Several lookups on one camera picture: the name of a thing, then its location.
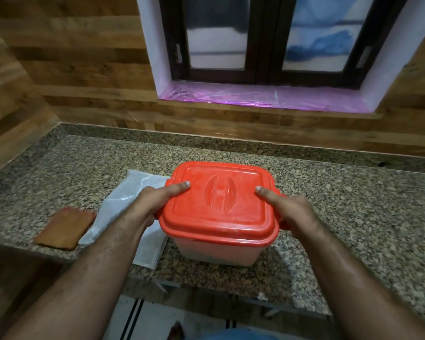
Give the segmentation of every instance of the window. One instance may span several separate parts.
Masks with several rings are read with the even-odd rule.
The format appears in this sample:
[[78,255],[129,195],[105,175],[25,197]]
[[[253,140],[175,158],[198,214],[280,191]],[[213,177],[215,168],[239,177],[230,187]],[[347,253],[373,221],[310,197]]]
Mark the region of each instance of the window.
[[172,78],[358,89],[407,0],[159,0]]

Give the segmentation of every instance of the forearm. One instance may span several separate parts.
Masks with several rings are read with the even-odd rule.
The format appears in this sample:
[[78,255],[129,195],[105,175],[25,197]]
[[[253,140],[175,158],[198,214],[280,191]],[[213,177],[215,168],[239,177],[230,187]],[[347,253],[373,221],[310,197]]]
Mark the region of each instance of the forearm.
[[301,238],[315,276],[346,335],[425,339],[425,324],[386,289],[325,227]]
[[143,234],[129,208],[32,306],[6,339],[100,339]]

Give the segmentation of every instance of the brown cloth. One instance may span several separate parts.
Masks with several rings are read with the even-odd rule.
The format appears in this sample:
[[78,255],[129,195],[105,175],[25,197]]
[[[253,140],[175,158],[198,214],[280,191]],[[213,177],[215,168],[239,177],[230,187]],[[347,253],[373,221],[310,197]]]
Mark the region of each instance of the brown cloth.
[[41,246],[72,251],[95,218],[96,214],[93,211],[66,206],[52,216],[43,231],[35,237],[34,242]]

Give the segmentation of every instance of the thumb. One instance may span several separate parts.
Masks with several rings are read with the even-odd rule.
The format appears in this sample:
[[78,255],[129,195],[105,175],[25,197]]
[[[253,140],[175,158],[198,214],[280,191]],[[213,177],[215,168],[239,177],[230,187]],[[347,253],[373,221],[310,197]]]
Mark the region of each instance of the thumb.
[[161,190],[164,192],[164,196],[167,198],[172,198],[185,190],[189,189],[190,187],[190,181],[185,181],[183,183],[175,183],[173,185],[165,186],[161,188]]
[[281,196],[279,196],[277,193],[272,192],[271,190],[257,186],[255,188],[256,194],[260,195],[264,200],[266,200],[269,204],[272,206],[278,206]]

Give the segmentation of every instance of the hand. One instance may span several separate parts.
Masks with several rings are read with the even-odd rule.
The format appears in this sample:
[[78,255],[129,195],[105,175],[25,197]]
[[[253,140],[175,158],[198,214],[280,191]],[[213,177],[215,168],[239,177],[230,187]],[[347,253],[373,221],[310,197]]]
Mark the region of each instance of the hand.
[[283,197],[261,186],[257,186],[255,191],[276,209],[296,239],[300,240],[323,227],[306,197]]
[[142,214],[145,228],[153,224],[157,212],[170,200],[170,198],[188,190],[190,182],[175,183],[173,185],[153,188],[147,186],[142,189],[131,208]]

